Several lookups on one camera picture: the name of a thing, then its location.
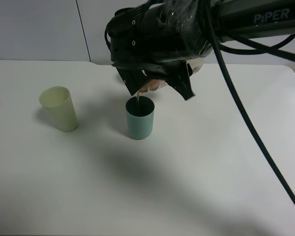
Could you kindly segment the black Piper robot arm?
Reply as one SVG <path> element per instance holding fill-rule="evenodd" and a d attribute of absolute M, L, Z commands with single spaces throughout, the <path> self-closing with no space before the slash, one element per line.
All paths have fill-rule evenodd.
<path fill-rule="evenodd" d="M 185 100 L 191 88 L 191 60 L 212 51 L 208 30 L 219 43 L 285 35 L 273 46 L 222 47 L 235 55 L 271 54 L 295 62 L 282 48 L 295 38 L 295 0 L 149 0 L 118 10 L 104 38 L 130 94 L 152 80 L 166 82 Z"/>

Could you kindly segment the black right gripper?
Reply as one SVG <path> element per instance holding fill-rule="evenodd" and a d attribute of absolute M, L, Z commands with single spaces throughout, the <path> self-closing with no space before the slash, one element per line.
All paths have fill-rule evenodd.
<path fill-rule="evenodd" d="M 105 36 L 111 40 L 113 66 L 130 95 L 158 79 L 185 101 L 195 96 L 192 69 L 185 61 L 211 52 L 205 36 L 206 4 L 207 0 L 148 0 L 115 13 Z"/>

